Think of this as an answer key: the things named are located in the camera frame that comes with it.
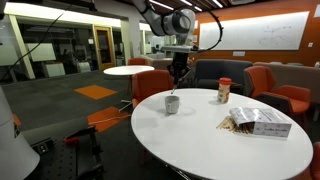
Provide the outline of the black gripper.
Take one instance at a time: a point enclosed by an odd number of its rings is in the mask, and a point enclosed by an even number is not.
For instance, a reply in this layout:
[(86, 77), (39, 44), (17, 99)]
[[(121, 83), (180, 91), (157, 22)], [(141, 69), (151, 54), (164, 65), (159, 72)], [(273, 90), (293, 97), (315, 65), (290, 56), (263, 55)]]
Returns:
[(190, 68), (187, 66), (188, 54), (175, 52), (173, 56), (173, 61), (167, 66), (169, 73), (173, 76), (175, 81), (178, 81), (184, 75), (186, 75)]

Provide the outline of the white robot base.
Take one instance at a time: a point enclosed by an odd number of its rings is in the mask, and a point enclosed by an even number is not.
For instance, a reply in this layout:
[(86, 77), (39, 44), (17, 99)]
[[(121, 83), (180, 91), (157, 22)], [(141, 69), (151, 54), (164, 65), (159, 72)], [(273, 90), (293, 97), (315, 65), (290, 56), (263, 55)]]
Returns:
[(1, 180), (24, 180), (37, 167), (40, 156), (17, 128), (0, 88), (0, 177)]

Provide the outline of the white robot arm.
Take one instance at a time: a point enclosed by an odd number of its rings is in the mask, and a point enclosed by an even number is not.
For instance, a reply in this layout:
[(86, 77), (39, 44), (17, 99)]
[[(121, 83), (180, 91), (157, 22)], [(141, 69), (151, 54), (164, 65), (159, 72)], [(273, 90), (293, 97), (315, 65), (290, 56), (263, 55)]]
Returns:
[(193, 48), (195, 13), (191, 9), (181, 8), (167, 14), (159, 14), (149, 0), (132, 1), (155, 35), (176, 37), (175, 45), (163, 46), (162, 49), (174, 53), (168, 70), (174, 77), (174, 83), (177, 83), (186, 69), (187, 56)]

